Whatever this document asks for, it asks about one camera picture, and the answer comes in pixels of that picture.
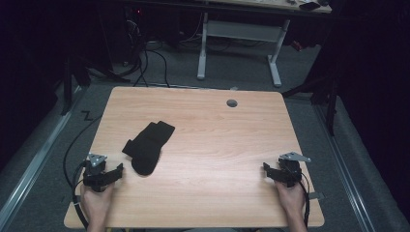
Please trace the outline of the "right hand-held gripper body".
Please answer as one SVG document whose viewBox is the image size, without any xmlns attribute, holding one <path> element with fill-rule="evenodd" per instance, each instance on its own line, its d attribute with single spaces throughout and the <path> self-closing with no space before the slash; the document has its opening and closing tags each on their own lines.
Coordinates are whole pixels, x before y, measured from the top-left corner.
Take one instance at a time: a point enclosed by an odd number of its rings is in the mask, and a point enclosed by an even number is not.
<svg viewBox="0 0 410 232">
<path fill-rule="evenodd" d="M 296 152 L 289 152 L 278 157 L 279 167 L 285 174 L 283 182 L 286 183 L 289 188 L 294 187 L 295 184 L 302 179 L 301 161 L 311 162 L 311 158 Z"/>
</svg>

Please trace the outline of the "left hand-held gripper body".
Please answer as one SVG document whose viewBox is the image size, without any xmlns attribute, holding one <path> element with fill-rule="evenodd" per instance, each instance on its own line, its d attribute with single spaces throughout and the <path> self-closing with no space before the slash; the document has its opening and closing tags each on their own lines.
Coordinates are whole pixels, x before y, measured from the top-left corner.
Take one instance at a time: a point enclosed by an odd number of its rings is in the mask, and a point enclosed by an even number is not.
<svg viewBox="0 0 410 232">
<path fill-rule="evenodd" d="M 105 171 L 107 156 L 89 153 L 85 161 L 83 183 L 93 191 L 103 192 L 110 183 L 109 174 Z"/>
</svg>

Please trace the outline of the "black sock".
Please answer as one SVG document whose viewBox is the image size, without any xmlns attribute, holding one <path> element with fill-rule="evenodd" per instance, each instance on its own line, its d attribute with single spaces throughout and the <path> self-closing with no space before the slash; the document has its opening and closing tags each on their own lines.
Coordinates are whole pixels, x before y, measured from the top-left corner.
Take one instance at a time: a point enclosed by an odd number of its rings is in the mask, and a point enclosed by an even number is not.
<svg viewBox="0 0 410 232">
<path fill-rule="evenodd" d="M 142 176 L 151 175 L 159 161 L 161 148 L 175 128 L 163 121 L 151 122 L 134 140 L 129 140 L 122 152 L 132 158 L 132 168 Z"/>
</svg>

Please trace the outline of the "person's left hand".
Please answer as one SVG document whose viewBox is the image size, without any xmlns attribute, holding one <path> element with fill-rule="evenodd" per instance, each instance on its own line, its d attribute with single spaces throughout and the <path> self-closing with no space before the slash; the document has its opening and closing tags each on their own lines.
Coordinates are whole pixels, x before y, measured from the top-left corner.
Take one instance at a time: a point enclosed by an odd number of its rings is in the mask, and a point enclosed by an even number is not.
<svg viewBox="0 0 410 232">
<path fill-rule="evenodd" d="M 114 187 L 114 184 L 110 184 L 103 192 L 93 191 L 86 186 L 81 187 L 81 206 L 90 224 L 105 222 L 110 209 Z"/>
</svg>

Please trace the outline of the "person's right hand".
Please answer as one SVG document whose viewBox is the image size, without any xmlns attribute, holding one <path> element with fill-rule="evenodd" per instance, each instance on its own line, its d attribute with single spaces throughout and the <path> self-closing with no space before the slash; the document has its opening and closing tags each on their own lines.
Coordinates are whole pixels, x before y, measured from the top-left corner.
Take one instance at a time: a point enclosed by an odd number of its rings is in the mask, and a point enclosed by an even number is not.
<svg viewBox="0 0 410 232">
<path fill-rule="evenodd" d="M 297 184 L 289 188 L 286 184 L 276 182 L 279 202 L 285 211 L 288 219 L 303 220 L 303 207 L 305 206 L 305 196 L 303 188 Z"/>
</svg>

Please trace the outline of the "black metal stand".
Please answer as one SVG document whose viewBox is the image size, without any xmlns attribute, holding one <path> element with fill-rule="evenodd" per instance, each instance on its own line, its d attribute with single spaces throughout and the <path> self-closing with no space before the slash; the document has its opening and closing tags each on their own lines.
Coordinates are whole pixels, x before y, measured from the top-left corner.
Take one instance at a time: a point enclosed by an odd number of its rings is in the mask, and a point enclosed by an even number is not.
<svg viewBox="0 0 410 232">
<path fill-rule="evenodd" d="M 338 78 L 336 76 L 323 76 L 285 91 L 282 93 L 282 96 L 289 98 L 297 93 L 311 92 L 310 102 L 312 104 L 327 104 L 325 128 L 331 136 L 334 136 L 334 121 L 337 112 L 337 87 Z"/>
<path fill-rule="evenodd" d="M 89 68 L 101 73 L 103 77 L 107 77 L 116 82 L 128 82 L 128 80 L 123 78 L 120 74 L 94 64 L 90 60 L 81 56 L 68 56 L 64 66 L 64 106 L 61 112 L 62 115 L 66 115 L 73 107 L 73 79 L 76 80 L 79 87 L 88 87 L 91 84 L 90 74 L 88 73 Z"/>
</svg>

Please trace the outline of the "black computer tower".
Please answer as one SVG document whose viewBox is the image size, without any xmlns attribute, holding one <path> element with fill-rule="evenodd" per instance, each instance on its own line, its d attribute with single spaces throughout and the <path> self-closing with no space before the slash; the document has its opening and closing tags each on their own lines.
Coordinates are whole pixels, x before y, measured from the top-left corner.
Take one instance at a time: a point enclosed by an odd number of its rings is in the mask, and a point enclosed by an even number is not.
<svg viewBox="0 0 410 232">
<path fill-rule="evenodd" d="M 139 53 L 144 47 L 144 31 L 142 10 L 140 8 L 126 6 L 124 8 L 126 35 L 130 42 L 130 62 L 134 64 L 139 58 Z"/>
</svg>

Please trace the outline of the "light wooden desk top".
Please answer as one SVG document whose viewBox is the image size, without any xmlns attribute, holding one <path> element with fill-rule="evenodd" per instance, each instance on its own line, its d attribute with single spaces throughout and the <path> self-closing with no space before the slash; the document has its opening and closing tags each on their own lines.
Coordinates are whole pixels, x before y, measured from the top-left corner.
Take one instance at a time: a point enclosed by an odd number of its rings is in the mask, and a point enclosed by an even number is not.
<svg viewBox="0 0 410 232">
<path fill-rule="evenodd" d="M 317 0 L 206 0 L 208 2 L 234 4 L 240 6 L 261 7 L 265 9 L 281 9 L 299 11 L 300 6 Z"/>
</svg>

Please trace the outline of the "aluminium floor rail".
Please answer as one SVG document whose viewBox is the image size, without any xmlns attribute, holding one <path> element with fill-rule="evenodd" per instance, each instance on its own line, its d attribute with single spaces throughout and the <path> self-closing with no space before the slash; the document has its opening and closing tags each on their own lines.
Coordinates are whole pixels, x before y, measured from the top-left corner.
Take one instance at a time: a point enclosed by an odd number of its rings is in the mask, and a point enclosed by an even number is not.
<svg viewBox="0 0 410 232">
<path fill-rule="evenodd" d="M 328 143 L 330 144 L 332 155 L 336 163 L 337 173 L 345 189 L 350 205 L 356 216 L 356 219 L 361 227 L 362 232 L 375 232 L 375 227 L 366 209 L 364 200 L 359 193 L 350 171 L 342 157 L 341 150 L 338 147 L 337 140 L 327 129 L 326 116 L 321 106 L 314 105 L 313 110 L 316 117 L 320 121 L 321 128 L 326 134 Z"/>
<path fill-rule="evenodd" d="M 50 156 L 50 151 L 69 121 L 71 110 L 87 91 L 75 87 L 69 111 L 62 115 L 64 100 L 58 100 L 54 108 L 43 118 L 6 168 L 0 172 L 0 232 L 6 232 L 21 204 L 36 182 Z"/>
</svg>

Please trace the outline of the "white metal desk frame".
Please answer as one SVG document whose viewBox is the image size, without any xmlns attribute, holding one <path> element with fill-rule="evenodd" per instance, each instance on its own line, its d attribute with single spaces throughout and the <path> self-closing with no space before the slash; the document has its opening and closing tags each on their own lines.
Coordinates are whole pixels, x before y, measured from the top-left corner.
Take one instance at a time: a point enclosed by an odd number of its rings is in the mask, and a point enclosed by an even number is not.
<svg viewBox="0 0 410 232">
<path fill-rule="evenodd" d="M 281 26 L 265 26 L 239 22 L 211 20 L 208 18 L 208 14 L 205 14 L 202 22 L 201 49 L 198 59 L 197 78 L 205 78 L 207 61 L 206 46 L 207 39 L 209 37 L 257 41 L 274 43 L 276 45 L 273 53 L 267 56 L 267 61 L 274 86 L 280 87 L 282 83 L 278 73 L 277 59 L 289 24 L 289 19 L 286 19 Z"/>
</svg>

